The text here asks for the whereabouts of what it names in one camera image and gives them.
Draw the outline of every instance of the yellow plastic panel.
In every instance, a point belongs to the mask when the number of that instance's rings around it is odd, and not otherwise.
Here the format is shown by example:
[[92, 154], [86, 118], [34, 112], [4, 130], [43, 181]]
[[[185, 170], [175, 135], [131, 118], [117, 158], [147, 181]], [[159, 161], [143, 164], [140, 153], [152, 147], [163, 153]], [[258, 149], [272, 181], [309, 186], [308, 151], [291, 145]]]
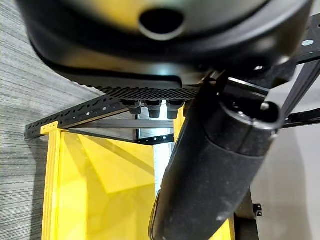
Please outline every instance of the yellow plastic panel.
[[[174, 139], [177, 141], [179, 133], [185, 121], [183, 115], [183, 108], [181, 107], [178, 112], [177, 118], [173, 122], [174, 126]], [[235, 228], [233, 219], [227, 219], [218, 231], [210, 238], [210, 240], [235, 240]]]
[[155, 201], [152, 146], [61, 132], [55, 161], [48, 165], [58, 169], [53, 179], [56, 203], [51, 204], [55, 221], [43, 215], [43, 224], [53, 234], [47, 237], [43, 231], [42, 239], [149, 239]]

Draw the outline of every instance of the circular hole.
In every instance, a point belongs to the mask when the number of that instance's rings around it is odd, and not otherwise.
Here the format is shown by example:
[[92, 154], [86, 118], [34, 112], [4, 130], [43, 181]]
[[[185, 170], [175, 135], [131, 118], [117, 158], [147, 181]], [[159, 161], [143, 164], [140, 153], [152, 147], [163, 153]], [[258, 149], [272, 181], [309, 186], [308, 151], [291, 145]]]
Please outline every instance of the circular hole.
[[184, 16], [172, 9], [156, 8], [145, 11], [139, 19], [139, 29], [150, 39], [166, 41], [182, 33]]

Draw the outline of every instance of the metal frame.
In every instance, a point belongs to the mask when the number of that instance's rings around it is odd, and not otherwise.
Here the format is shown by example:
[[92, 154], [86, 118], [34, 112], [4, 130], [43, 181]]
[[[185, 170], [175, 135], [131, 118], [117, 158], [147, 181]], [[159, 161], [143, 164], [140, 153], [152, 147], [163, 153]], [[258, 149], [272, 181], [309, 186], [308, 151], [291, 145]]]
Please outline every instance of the metal frame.
[[[305, 93], [309, 90], [320, 73], [319, 19], [320, 13], [310, 17], [310, 25], [305, 37], [305, 42], [307, 40], [312, 40], [313, 44], [302, 45], [295, 57], [297, 60], [297, 64], [307, 64], [303, 67], [301, 74], [299, 75], [296, 83], [289, 93], [287, 100], [285, 101], [285, 104], [283, 105], [282, 113], [285, 118], [283, 128], [317, 124], [320, 122], [320, 111], [318, 109], [312, 112], [311, 117], [310, 111], [300, 112], [300, 119], [298, 121], [295, 120], [298, 116], [297, 113], [290, 114], [302, 99], [302, 97], [305, 95]], [[41, 127], [55, 121], [58, 121], [59, 129], [70, 129], [72, 127], [84, 128], [85, 126], [81, 125], [127, 112], [129, 111], [129, 107], [130, 106], [122, 104], [118, 99], [103, 95], [26, 125], [24, 136], [26, 139], [38, 138], [42, 136], [40, 133]]]

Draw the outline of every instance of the yellow bin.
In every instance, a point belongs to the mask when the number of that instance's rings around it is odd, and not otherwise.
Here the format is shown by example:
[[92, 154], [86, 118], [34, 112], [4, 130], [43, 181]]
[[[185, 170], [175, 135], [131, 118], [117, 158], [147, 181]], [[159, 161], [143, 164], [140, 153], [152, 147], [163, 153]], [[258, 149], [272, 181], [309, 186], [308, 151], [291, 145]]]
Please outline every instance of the yellow bin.
[[153, 147], [69, 133], [49, 134], [43, 240], [148, 240], [155, 202]]

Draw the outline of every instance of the black metal bracket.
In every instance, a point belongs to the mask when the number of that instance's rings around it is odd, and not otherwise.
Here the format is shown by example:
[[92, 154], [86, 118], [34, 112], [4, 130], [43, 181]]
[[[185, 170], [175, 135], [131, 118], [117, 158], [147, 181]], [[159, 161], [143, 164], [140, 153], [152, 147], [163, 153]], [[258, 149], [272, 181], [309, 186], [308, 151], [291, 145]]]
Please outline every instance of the black metal bracket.
[[305, 64], [320, 59], [320, 13], [309, 18], [309, 27], [302, 46], [297, 52], [297, 64]]
[[87, 131], [81, 131], [77, 129], [69, 129], [69, 133], [72, 134], [81, 134], [91, 137], [97, 137], [97, 138], [104, 138], [104, 139], [110, 139], [110, 140], [117, 140], [127, 143], [133, 143], [133, 144], [140, 144], [140, 145], [147, 145], [147, 146], [153, 146], [158, 144], [167, 144], [167, 143], [174, 143], [175, 142], [175, 136], [174, 134], [167, 134], [167, 135], [161, 135], [161, 136], [152, 136], [152, 137], [146, 137], [146, 138], [140, 138], [140, 139], [124, 139], [124, 138], [118, 138], [113, 136], [107, 136], [103, 134], [93, 133], [93, 132], [87, 132]]
[[320, 124], [320, 108], [290, 114], [282, 126], [283, 129], [312, 124]]
[[253, 212], [255, 214], [255, 217], [262, 217], [262, 206], [260, 203], [254, 203], [252, 205]]
[[26, 139], [41, 137], [41, 127], [56, 121], [58, 121], [59, 129], [68, 129], [128, 110], [128, 107], [125, 107], [118, 99], [103, 95], [26, 125], [24, 137]]
[[174, 134], [168, 134], [163, 136], [152, 136], [152, 137], [146, 137], [146, 138], [140, 138], [135, 140], [136, 144], [142, 144], [142, 145], [157, 145], [157, 144], [166, 144], [166, 143], [174, 143], [175, 142], [175, 136]]

